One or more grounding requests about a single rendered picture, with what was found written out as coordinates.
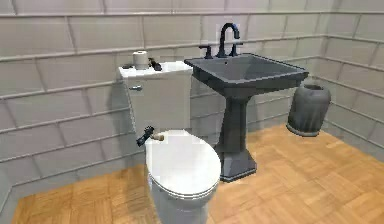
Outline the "black bullet shaped trash can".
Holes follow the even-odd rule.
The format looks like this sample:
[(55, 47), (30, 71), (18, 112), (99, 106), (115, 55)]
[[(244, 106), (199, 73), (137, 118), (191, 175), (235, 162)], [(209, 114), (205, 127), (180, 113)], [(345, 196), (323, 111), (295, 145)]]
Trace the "black bullet shaped trash can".
[(286, 127), (302, 137), (316, 137), (331, 101), (330, 91), (320, 85), (299, 86), (293, 96)]

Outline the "dark grey pedestal sink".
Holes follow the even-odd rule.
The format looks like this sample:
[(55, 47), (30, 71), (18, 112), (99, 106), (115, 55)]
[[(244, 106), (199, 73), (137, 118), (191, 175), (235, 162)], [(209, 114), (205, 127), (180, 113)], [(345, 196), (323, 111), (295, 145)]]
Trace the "dark grey pedestal sink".
[(306, 69), (286, 62), (243, 53), (225, 58), (184, 61), (193, 76), (226, 100), (218, 143), (220, 180), (232, 182), (251, 175), (257, 163), (246, 148), (247, 105), (255, 95), (297, 87), (308, 77)]

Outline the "black sink faucet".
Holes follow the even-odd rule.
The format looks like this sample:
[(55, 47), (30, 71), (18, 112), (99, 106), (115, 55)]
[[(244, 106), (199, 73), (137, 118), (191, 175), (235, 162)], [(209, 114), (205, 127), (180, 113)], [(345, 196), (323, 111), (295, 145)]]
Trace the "black sink faucet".
[[(225, 53), (226, 30), (228, 28), (232, 29), (232, 31), (233, 31), (233, 38), (236, 41), (240, 38), (240, 31), (239, 31), (237, 25), (234, 24), (234, 23), (225, 23), (223, 25), (221, 31), (220, 31), (219, 50), (218, 50), (218, 53), (216, 54), (217, 58), (226, 58), (228, 55), (230, 57), (234, 57), (234, 56), (238, 55), (238, 53), (237, 53), (237, 45), (241, 45), (241, 42), (238, 42), (238, 41), (236, 43), (232, 44), (231, 52), (228, 55)], [(206, 53), (205, 53), (205, 56), (204, 56), (205, 59), (212, 59), (213, 58), (212, 49), (211, 49), (210, 45), (200, 45), (199, 48), (206, 50)]]

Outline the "black toilet paper holder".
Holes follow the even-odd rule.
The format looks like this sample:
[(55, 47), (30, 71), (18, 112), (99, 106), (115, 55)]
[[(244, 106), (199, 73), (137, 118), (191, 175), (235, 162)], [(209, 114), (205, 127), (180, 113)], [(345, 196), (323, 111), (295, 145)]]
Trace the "black toilet paper holder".
[(149, 138), (154, 139), (154, 140), (158, 140), (158, 141), (163, 141), (165, 139), (165, 137), (163, 135), (155, 134), (154, 128), (152, 126), (147, 126), (144, 129), (144, 134), (136, 140), (136, 143), (139, 147), (141, 147), (145, 144), (145, 142)]

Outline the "white toilet paper roll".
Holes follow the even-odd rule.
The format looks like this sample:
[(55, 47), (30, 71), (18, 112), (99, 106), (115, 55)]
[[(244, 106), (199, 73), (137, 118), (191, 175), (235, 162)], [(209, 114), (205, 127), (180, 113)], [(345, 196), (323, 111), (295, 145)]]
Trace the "white toilet paper roll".
[(136, 70), (146, 70), (149, 68), (149, 59), (146, 51), (136, 51), (132, 54), (132, 57)]

